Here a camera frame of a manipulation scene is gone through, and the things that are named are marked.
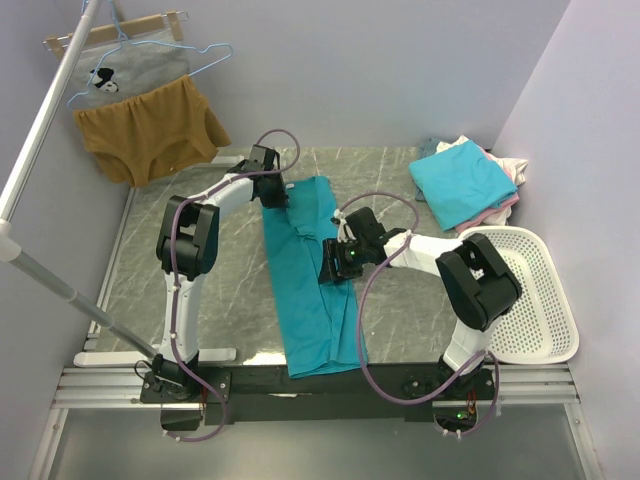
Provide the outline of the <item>teal t-shirt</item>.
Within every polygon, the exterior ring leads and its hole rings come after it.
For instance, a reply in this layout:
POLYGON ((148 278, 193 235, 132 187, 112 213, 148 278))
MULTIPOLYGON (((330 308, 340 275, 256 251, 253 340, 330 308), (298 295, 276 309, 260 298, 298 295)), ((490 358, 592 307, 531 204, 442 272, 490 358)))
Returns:
POLYGON ((263 209, 263 235, 289 377, 354 370, 358 305, 353 283, 320 284, 322 243, 336 236, 329 180, 288 185, 289 206, 263 209))

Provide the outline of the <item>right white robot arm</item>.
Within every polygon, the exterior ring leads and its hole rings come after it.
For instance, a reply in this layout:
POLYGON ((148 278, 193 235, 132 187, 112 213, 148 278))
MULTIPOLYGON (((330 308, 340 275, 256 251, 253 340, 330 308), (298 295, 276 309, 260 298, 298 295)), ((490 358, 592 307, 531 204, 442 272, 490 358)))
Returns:
POLYGON ((365 284, 368 293, 386 267, 408 268, 438 277, 457 321, 441 357, 438 387, 416 399, 384 392, 373 379, 363 356, 362 315, 356 320, 357 355, 367 382, 382 398, 398 405, 417 405, 444 394, 460 399, 474 386, 473 373, 488 354, 492 328, 522 296, 522 287, 496 247, 483 234, 444 239, 418 235, 410 229, 386 230, 371 208, 346 215, 334 211, 337 236, 322 242, 320 284, 342 283, 363 275, 363 266, 376 267, 365 284))

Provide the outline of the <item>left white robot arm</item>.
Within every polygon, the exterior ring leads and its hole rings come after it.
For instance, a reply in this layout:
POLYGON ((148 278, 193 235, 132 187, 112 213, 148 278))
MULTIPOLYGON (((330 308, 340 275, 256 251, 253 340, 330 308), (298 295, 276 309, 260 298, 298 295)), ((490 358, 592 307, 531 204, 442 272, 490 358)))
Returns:
POLYGON ((166 285, 165 321, 151 370, 176 401, 189 401, 201 389, 195 373, 198 314, 205 276, 218 255, 220 222, 255 199, 265 208, 286 208, 281 171, 280 154, 256 144, 214 185, 188 197, 175 195, 167 203, 156 245, 166 285))

